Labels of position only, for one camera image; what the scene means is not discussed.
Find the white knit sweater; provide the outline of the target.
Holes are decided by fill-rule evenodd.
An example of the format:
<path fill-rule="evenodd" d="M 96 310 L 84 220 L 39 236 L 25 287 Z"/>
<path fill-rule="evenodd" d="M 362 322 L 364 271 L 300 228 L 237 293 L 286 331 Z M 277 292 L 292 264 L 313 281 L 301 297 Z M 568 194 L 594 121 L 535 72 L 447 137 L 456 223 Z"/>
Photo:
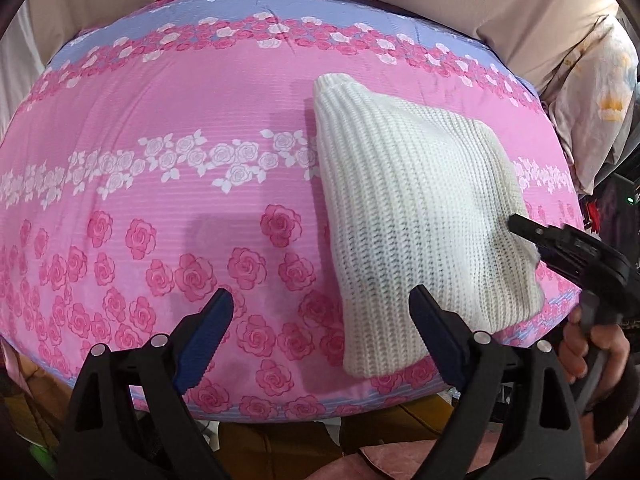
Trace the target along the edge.
<path fill-rule="evenodd" d="M 389 375 L 426 356 L 409 314 L 418 285 L 472 330 L 540 312 L 538 252 L 506 225 L 524 198 L 488 125 L 345 74 L 314 82 L 314 116 L 347 374 Z"/>

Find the pink floral bed sheet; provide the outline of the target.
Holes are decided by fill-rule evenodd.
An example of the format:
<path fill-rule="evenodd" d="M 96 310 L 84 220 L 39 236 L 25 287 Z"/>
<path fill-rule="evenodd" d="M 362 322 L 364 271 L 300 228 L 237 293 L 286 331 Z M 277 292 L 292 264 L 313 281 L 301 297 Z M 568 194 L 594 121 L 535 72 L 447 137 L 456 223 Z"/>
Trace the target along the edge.
<path fill-rule="evenodd" d="M 529 217 L 582 224 L 534 88 L 482 44 L 357 0 L 160 0 L 58 51 L 1 144 L 1 333 L 73 382 L 94 344 L 142 346 L 229 289 L 234 317 L 190 410 L 347 416 L 442 388 L 430 360 L 342 367 L 312 84 L 481 120 Z"/>

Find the floral patterned pillow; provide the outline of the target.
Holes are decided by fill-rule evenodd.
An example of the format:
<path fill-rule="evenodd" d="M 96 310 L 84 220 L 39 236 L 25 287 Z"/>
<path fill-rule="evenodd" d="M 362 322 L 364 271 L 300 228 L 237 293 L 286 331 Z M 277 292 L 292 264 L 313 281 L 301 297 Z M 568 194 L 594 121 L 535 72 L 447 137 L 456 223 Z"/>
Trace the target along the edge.
<path fill-rule="evenodd" d="M 623 154 L 638 66 L 634 43 L 610 15 L 570 51 L 542 94 L 578 192 L 592 193 L 602 166 Z"/>

